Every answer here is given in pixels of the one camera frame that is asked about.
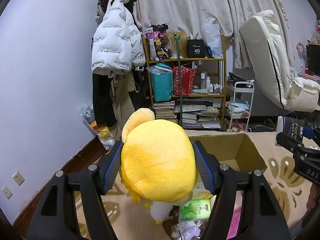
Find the beige blanket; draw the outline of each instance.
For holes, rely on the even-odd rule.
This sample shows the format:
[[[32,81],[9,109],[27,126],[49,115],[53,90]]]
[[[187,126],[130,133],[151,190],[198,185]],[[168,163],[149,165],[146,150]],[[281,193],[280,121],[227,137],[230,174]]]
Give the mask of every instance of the beige blanket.
[[[210,131],[186,131],[189,136],[217,134]],[[264,159],[267,170],[264,176],[270,183],[289,228],[294,227],[306,212],[311,183],[293,172],[294,160],[289,151],[275,146],[274,132],[248,133],[260,155]],[[316,147],[312,140],[304,139],[305,147]],[[111,191],[102,197],[108,217],[119,240],[167,240],[170,239],[171,225],[177,223],[173,215],[162,226],[158,226],[151,218],[149,210],[141,204],[132,204],[128,191],[121,183],[120,177]],[[82,209],[81,196],[76,198],[77,216],[82,236],[90,238]]]

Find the black strap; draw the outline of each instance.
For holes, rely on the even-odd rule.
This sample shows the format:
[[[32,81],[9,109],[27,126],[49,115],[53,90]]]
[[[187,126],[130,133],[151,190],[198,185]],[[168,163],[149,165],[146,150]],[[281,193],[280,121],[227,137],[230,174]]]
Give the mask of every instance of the black strap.
[[[281,101],[282,96],[281,96],[281,88],[280,88],[279,77],[278,77],[278,74],[277,74],[277,70],[276,70],[275,62],[273,60],[273,56],[272,56],[272,52],[271,52],[271,48],[270,48],[269,42],[268,42],[268,47],[269,47],[270,57],[271,57],[272,64],[273,64],[273,70],[275,71],[275,76],[276,76],[276,79],[277,79],[277,84],[278,84],[278,89],[279,89],[280,104],[281,104],[282,108],[284,109],[284,106],[283,106],[282,101]]]

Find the white bottle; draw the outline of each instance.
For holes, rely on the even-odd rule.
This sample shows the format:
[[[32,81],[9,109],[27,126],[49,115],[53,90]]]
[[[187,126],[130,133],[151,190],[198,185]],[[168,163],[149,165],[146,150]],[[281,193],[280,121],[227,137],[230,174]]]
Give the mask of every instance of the white bottle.
[[[210,77],[207,77],[207,79],[205,80],[205,89],[209,90],[210,84]]]
[[[205,73],[201,73],[200,78],[201,78],[200,89],[205,89]]]
[[[212,93],[212,92],[213,92],[213,85],[210,84],[210,86],[209,86],[209,93]]]

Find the teal bag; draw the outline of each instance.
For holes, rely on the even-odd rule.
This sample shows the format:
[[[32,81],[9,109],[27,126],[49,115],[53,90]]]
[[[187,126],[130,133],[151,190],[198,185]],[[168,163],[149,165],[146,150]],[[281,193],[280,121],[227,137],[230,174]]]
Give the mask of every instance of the teal bag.
[[[172,70],[169,66],[162,63],[157,63],[156,65]],[[157,75],[150,72],[150,76],[155,101],[169,101],[173,94],[173,74]]]

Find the green metal rod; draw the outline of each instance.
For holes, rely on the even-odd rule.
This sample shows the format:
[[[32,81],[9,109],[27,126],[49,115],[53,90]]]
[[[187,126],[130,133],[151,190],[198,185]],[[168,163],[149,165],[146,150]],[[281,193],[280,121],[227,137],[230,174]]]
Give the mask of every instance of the green metal rod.
[[[180,47],[179,47],[180,36],[177,36],[175,34],[174,39],[177,43],[178,67],[179,67],[180,126],[182,127],[182,77],[181,77],[181,61],[180,61]]]

